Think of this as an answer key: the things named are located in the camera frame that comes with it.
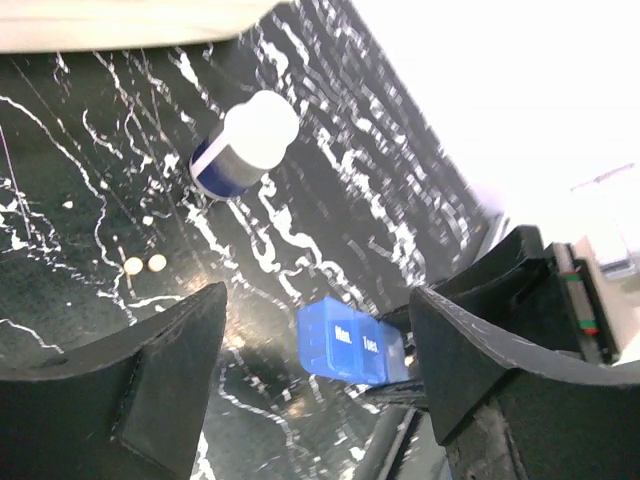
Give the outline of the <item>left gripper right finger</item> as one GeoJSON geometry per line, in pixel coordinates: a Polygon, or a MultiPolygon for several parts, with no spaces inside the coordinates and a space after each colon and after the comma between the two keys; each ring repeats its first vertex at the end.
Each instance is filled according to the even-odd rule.
{"type": "Polygon", "coordinates": [[[545,349],[430,289],[415,289],[409,307],[453,478],[638,478],[638,370],[545,349]]]}

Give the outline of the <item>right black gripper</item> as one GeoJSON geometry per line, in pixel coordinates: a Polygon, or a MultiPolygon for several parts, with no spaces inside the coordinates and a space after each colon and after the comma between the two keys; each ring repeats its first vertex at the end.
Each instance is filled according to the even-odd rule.
{"type": "Polygon", "coordinates": [[[471,314],[548,350],[593,364],[620,357],[592,269],[569,246],[544,246],[536,226],[514,228],[434,290],[471,314]]]}

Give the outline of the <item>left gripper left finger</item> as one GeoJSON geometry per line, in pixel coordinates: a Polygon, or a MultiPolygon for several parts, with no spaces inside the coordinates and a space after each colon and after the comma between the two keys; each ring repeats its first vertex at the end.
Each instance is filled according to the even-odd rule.
{"type": "Polygon", "coordinates": [[[226,306],[210,284],[37,367],[2,367],[2,478],[189,478],[226,306]]]}

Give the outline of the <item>blue pill organizer box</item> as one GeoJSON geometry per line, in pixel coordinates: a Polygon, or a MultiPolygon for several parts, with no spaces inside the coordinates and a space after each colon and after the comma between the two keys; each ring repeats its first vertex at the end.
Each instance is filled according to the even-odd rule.
{"type": "Polygon", "coordinates": [[[331,297],[299,309],[296,330],[310,374],[369,386],[409,379],[401,332],[331,297]]]}

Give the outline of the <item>white pill bottle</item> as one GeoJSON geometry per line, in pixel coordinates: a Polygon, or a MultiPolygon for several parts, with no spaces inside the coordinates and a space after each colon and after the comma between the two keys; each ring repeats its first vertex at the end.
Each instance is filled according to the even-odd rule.
{"type": "Polygon", "coordinates": [[[226,201],[242,195],[284,159],[299,133],[299,117],[280,94],[260,90],[233,106],[189,160],[195,185],[226,201]]]}

